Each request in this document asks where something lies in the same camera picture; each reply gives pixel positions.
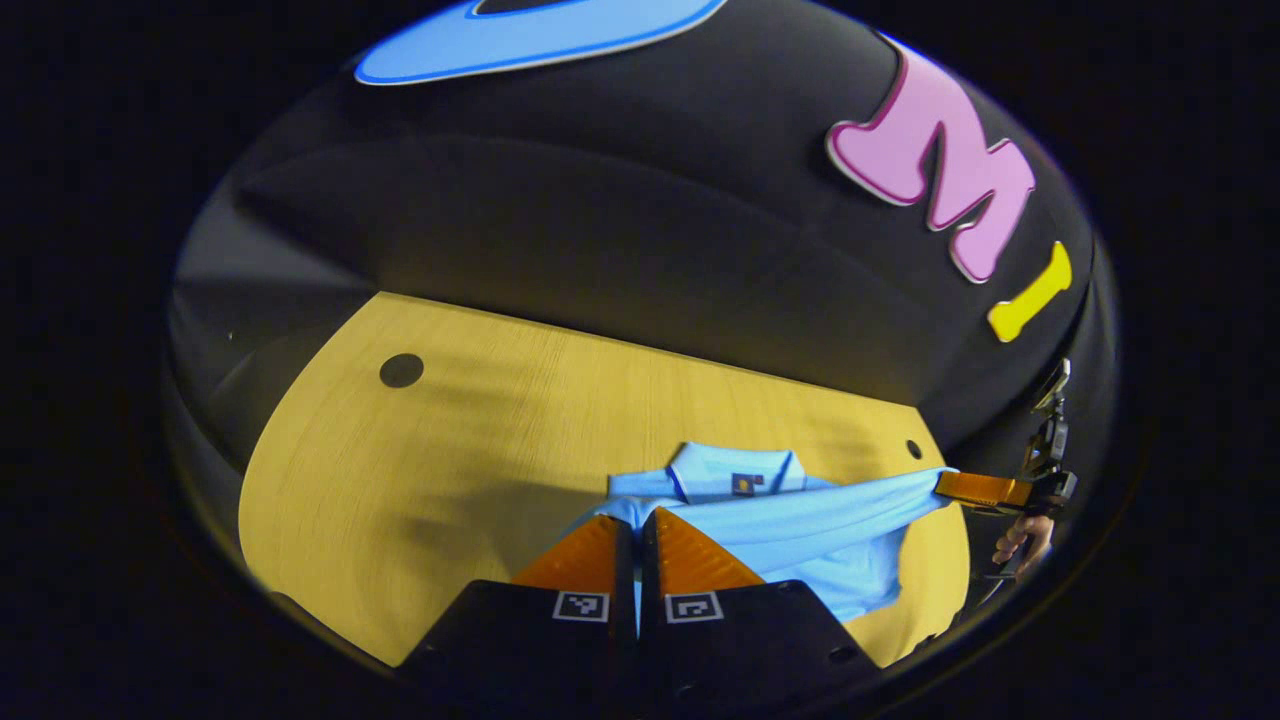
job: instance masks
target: wooden table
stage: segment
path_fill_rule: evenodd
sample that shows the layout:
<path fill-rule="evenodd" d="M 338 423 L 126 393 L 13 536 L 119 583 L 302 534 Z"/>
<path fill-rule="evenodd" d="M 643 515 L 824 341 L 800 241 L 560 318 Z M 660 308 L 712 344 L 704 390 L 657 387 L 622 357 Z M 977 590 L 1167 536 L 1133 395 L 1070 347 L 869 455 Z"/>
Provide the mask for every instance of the wooden table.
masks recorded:
<path fill-rule="evenodd" d="M 399 354 L 424 373 L 392 388 L 379 372 Z M 604 498 L 608 474 L 666 466 L 685 441 L 794 450 L 837 483 L 945 464 L 913 407 L 380 293 L 268 423 L 241 543 L 269 589 L 396 666 L 467 582 L 509 579 Z M 887 665 L 947 628 L 968 571 L 952 505 L 909 529 L 900 600 L 846 628 Z"/>

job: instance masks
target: human hand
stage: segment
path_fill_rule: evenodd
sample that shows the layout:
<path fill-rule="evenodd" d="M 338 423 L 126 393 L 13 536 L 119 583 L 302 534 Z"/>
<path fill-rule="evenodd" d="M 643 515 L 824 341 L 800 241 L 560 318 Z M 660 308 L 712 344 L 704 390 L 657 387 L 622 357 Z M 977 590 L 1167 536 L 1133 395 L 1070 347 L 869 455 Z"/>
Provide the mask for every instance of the human hand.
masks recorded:
<path fill-rule="evenodd" d="M 1050 538 L 1053 534 L 1053 520 L 1043 515 L 1027 516 L 1023 515 L 1014 521 L 1009 532 L 996 541 L 996 553 L 991 556 L 991 561 L 997 565 L 1009 562 L 1009 560 L 1018 552 L 1018 548 L 1027 542 L 1027 537 L 1030 536 L 1032 546 L 1023 556 L 1021 564 L 1014 570 L 1014 579 L 1021 580 L 1023 574 L 1039 564 L 1044 559 L 1044 555 L 1050 550 Z"/>

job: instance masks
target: letter m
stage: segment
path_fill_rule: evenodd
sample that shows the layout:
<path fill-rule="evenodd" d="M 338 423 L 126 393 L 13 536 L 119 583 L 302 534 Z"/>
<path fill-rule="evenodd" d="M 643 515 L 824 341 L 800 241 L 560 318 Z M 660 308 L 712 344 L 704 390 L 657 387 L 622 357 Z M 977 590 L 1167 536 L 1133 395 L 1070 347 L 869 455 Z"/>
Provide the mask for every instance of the letter m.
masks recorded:
<path fill-rule="evenodd" d="M 1036 190 L 1021 150 L 1009 140 L 987 147 L 978 113 L 941 68 L 884 37 L 897 50 L 888 100 L 867 124 L 842 120 L 827 133 L 827 152 L 854 182 L 895 205 L 914 205 L 927 190 L 924 155 L 941 136 L 931 231 L 941 231 L 991 199 L 982 215 L 960 225 L 951 259 L 970 282 L 984 283 Z"/>

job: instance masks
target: light blue polo shirt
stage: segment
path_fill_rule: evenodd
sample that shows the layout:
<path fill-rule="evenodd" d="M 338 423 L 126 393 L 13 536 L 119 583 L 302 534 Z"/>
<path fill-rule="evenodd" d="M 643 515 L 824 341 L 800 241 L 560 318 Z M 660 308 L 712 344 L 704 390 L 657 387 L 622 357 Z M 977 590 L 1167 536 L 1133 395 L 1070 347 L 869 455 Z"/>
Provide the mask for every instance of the light blue polo shirt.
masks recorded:
<path fill-rule="evenodd" d="M 845 623 L 897 600 L 908 525 L 951 502 L 933 492 L 943 471 L 955 470 L 836 486 L 808 477 L 791 451 L 690 442 L 662 470 L 611 475 L 609 500 L 568 532 L 608 515 L 628 523 L 639 539 L 649 515 L 667 507 L 765 582 L 803 580 Z M 744 478 L 750 495 L 735 495 Z M 639 583 L 636 591 L 639 602 Z"/>

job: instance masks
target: blue shape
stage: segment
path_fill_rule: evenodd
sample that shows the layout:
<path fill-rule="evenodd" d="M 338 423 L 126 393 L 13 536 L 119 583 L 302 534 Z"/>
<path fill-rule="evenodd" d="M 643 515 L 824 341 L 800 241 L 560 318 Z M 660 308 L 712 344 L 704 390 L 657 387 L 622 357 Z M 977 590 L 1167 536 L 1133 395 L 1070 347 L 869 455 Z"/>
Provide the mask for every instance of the blue shape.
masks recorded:
<path fill-rule="evenodd" d="M 709 18 L 724 0 L 564 0 L 477 15 L 460 3 L 388 37 L 356 67 L 365 85 L 408 85 L 618 53 Z"/>

